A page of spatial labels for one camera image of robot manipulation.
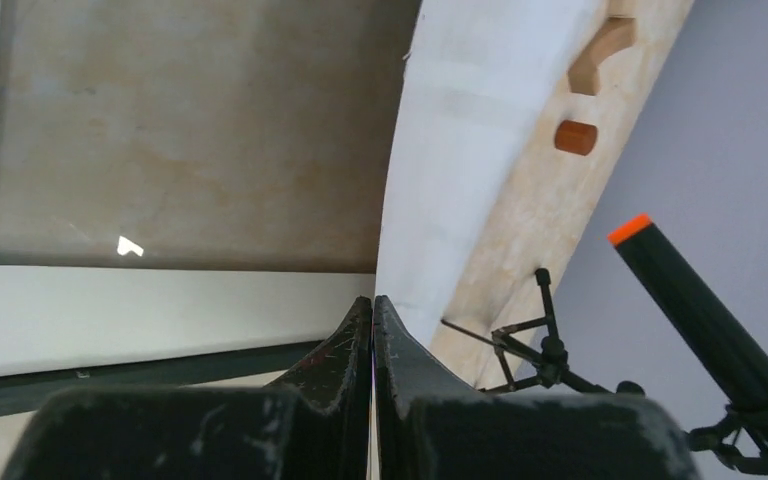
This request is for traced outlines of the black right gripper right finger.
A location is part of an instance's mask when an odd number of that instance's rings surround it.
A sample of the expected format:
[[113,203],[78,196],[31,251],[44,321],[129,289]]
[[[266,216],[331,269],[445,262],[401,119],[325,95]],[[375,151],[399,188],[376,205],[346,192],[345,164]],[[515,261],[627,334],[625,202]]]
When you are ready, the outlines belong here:
[[433,357],[378,296],[383,479],[697,479],[673,419],[633,395],[490,396]]

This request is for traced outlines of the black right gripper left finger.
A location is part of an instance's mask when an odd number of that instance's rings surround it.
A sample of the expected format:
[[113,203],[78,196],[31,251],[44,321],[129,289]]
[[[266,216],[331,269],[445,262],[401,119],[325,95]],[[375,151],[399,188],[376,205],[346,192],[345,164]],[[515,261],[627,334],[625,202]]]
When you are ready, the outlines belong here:
[[363,479],[372,303],[267,385],[78,388],[31,418],[6,479]]

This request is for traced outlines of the white mat board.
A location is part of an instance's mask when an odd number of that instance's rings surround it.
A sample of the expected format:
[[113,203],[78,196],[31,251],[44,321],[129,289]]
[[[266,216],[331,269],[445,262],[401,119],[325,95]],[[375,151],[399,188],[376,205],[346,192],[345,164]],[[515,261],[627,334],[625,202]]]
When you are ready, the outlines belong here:
[[0,1],[0,377],[428,343],[601,1]]

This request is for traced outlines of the black picture frame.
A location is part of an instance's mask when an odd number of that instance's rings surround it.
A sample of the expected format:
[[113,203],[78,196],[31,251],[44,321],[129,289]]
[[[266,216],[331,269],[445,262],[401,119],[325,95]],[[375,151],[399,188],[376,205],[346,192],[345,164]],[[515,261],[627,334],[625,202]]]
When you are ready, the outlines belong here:
[[0,377],[0,417],[33,411],[78,388],[180,387],[286,370],[318,343],[270,347]]

